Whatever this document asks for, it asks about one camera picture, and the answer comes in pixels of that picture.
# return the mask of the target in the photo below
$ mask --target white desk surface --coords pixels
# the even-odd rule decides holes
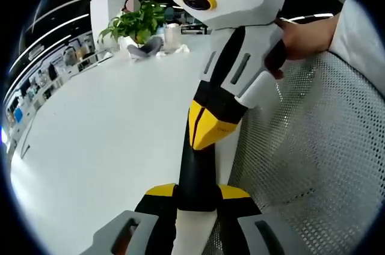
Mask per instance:
[[[23,134],[11,181],[50,254],[79,254],[148,189],[178,182],[188,108],[208,49],[208,36],[183,39],[190,53],[133,62],[123,51],[72,78],[30,123],[21,159]],[[217,144],[219,183],[229,179],[238,135]],[[179,211],[173,254],[201,254],[215,218]]]

